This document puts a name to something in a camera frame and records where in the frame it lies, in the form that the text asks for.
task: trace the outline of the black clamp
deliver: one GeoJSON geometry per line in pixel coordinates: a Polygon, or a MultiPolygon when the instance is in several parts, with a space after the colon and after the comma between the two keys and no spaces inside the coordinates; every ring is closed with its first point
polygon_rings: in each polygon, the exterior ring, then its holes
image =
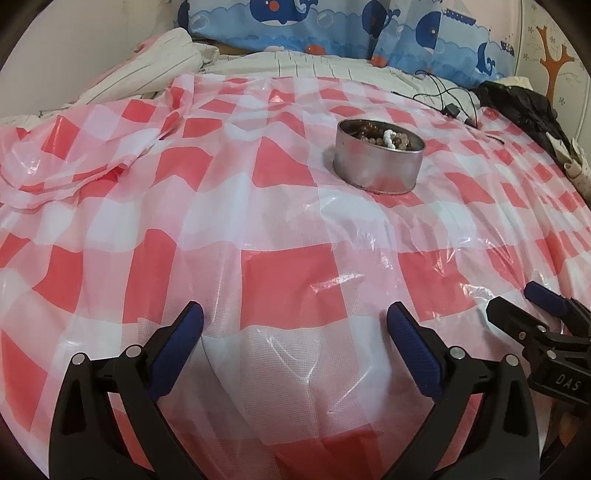
{"type": "Polygon", "coordinates": [[[387,325],[419,390],[435,405],[382,480],[538,480],[538,430],[519,359],[478,360],[461,347],[448,348],[400,302],[389,308],[387,325]],[[438,471],[475,394],[483,398],[460,457],[438,471]]]}
{"type": "Polygon", "coordinates": [[[591,405],[591,312],[579,301],[565,299],[535,282],[527,284],[524,294],[562,320],[572,335],[550,332],[548,325],[500,297],[489,302],[488,321],[524,347],[532,390],[584,407],[586,413],[591,405]]]}
{"type": "Polygon", "coordinates": [[[117,358],[72,357],[58,396],[49,447],[51,480],[206,480],[160,413],[203,331],[203,309],[190,302],[144,347],[117,358]],[[154,471],[137,465],[117,427],[108,393],[118,393],[154,471]]]}
{"type": "Polygon", "coordinates": [[[540,479],[588,478],[591,472],[591,311],[581,302],[565,299],[535,282],[527,284],[524,294],[529,301],[560,319],[572,336],[550,332],[548,325],[500,297],[489,302],[488,321],[524,347],[523,357],[531,366],[530,388],[570,405],[573,414],[584,419],[568,447],[551,448],[552,454],[547,458],[544,454],[545,467],[540,479]]]}

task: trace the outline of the whale print pillowcase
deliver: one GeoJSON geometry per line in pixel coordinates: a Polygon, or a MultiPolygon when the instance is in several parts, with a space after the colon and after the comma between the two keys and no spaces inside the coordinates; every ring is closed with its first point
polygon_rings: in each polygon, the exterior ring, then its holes
{"type": "Polygon", "coordinates": [[[392,0],[372,64],[472,88],[515,74],[520,0],[392,0]]]}
{"type": "Polygon", "coordinates": [[[399,11],[390,0],[187,0],[179,24],[233,47],[284,47],[316,55],[370,59],[399,11]]]}

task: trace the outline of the metal tin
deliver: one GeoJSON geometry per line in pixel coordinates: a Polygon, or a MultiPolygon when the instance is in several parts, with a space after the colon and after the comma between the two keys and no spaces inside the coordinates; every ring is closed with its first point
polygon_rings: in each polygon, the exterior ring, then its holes
{"type": "Polygon", "coordinates": [[[347,183],[372,193],[408,193],[417,184],[424,150],[421,137],[396,125],[368,119],[343,120],[336,133],[335,172],[347,183]],[[353,134],[365,125],[382,134],[388,129],[407,134],[411,149],[392,150],[355,138],[353,134]]]}

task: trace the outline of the red and white checkered plastic sheet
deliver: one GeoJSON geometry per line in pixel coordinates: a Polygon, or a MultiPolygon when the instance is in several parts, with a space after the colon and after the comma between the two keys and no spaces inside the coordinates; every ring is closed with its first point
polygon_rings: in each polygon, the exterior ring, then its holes
{"type": "Polygon", "coordinates": [[[431,406],[385,333],[391,303],[492,359],[518,352],[484,320],[493,297],[531,311],[536,280],[591,303],[591,212],[516,126],[480,116],[345,80],[185,75],[157,100],[0,130],[0,413],[24,449],[47,471],[72,355],[117,356],[196,300],[203,340],[160,406],[209,478],[379,478],[431,406]],[[412,193],[334,175],[336,124],[360,114],[426,140],[412,193]]]}

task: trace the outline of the white wall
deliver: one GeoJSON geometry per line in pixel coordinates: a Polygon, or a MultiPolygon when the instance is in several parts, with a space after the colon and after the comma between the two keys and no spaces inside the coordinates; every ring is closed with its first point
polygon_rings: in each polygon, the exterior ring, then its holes
{"type": "Polygon", "coordinates": [[[172,28],[180,1],[162,5],[169,2],[53,0],[0,72],[0,117],[38,113],[76,98],[139,42],[172,28]]]}

